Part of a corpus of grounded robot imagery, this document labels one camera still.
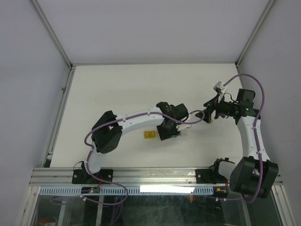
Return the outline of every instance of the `white table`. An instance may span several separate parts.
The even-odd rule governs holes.
[[[213,86],[235,74],[234,64],[77,66],[51,167],[73,167],[86,159],[89,147],[84,137],[104,112],[134,113],[160,101],[184,103],[189,112],[203,110],[203,103],[216,95]],[[237,78],[228,92],[236,98],[239,88]],[[152,129],[156,127],[122,136],[117,149],[103,155],[102,167],[205,167],[216,158],[238,163],[242,157],[232,118],[201,122],[165,141],[144,139],[144,131]]]

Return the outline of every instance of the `table surface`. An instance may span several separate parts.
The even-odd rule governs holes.
[[[77,66],[71,84],[50,167],[73,167],[87,158],[84,137],[102,114],[146,110],[161,101],[184,103],[189,112],[203,110],[213,98],[213,86],[237,74],[234,64],[97,65]],[[228,92],[236,98],[239,78]],[[206,167],[217,158],[242,157],[241,138],[234,119],[201,122],[177,138],[144,139],[140,129],[121,137],[118,147],[103,154],[102,167]]]

